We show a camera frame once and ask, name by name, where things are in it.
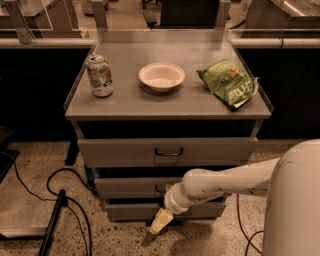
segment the table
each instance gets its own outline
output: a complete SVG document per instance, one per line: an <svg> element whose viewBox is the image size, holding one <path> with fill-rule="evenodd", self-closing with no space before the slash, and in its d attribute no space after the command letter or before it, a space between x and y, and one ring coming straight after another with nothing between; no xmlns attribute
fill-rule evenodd
<svg viewBox="0 0 320 256"><path fill-rule="evenodd" d="M263 91L230 112L196 73L222 59L244 68L223 32L105 31L93 52L110 62L114 93L93 96L83 67L66 102L66 118L111 220L153 219L167 185L192 167L217 169L248 160L261 123L271 115ZM139 70L158 61L185 71L179 88L160 94L139 81ZM177 218L216 218L224 199Z"/></svg>

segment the soda can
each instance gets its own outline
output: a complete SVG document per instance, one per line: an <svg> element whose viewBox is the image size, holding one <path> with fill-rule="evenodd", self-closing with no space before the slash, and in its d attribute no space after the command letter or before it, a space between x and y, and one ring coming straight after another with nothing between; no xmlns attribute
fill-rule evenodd
<svg viewBox="0 0 320 256"><path fill-rule="evenodd" d="M86 60L87 74L91 91L98 97L106 97L113 93L110 65L98 54L91 54Z"/></svg>

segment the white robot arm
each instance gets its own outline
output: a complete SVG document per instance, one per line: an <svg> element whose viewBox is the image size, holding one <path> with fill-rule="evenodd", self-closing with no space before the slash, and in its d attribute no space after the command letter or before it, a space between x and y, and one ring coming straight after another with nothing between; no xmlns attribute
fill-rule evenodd
<svg viewBox="0 0 320 256"><path fill-rule="evenodd" d="M267 196L263 255L319 255L320 140L300 143L280 159L218 172L190 170L167 191L150 232L225 192Z"/></svg>

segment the drawer front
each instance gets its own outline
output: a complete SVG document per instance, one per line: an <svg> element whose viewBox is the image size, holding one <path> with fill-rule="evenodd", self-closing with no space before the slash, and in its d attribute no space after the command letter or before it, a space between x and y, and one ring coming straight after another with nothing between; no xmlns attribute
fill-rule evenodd
<svg viewBox="0 0 320 256"><path fill-rule="evenodd" d="M208 166L241 164L257 141L254 137L80 139L78 145L89 168Z"/></svg>
<svg viewBox="0 0 320 256"><path fill-rule="evenodd" d="M181 178L96 178L94 183L100 198L160 198L167 184Z"/></svg>
<svg viewBox="0 0 320 256"><path fill-rule="evenodd" d="M117 204L105 206L111 221L151 220L159 209L159 204Z"/></svg>
<svg viewBox="0 0 320 256"><path fill-rule="evenodd" d="M176 220L186 219L216 219L222 215L226 205L224 202L208 202L191 207L181 215L175 215ZM123 220L153 220L160 208L159 204L115 204L105 206L111 221Z"/></svg>

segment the green chip bag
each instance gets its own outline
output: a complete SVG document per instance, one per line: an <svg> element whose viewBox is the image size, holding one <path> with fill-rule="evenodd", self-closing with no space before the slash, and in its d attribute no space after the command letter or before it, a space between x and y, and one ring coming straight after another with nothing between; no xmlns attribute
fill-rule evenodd
<svg viewBox="0 0 320 256"><path fill-rule="evenodd" d="M231 111L247 102L257 87L257 79L252 81L238 65L228 60L197 72L210 92L226 103Z"/></svg>

